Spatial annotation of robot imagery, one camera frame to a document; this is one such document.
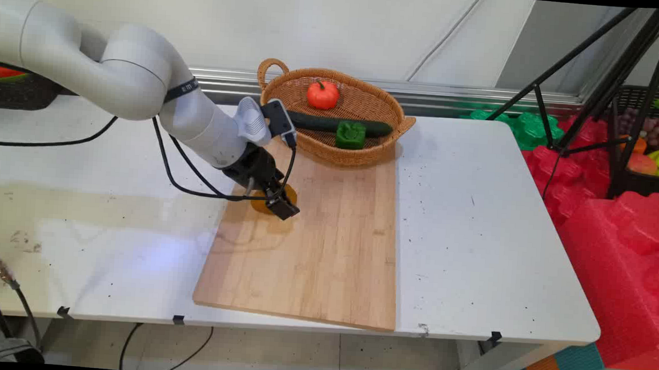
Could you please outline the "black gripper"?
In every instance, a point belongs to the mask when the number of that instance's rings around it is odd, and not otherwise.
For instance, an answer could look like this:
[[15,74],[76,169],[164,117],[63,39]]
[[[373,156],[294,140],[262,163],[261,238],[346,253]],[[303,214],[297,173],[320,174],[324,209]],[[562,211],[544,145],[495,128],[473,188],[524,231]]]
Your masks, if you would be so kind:
[[263,147],[246,145],[240,158],[224,168],[223,173],[245,188],[245,198],[253,197],[254,191],[263,191],[270,198],[265,201],[266,209],[280,220],[299,214],[297,195],[284,193],[282,180],[285,175]]

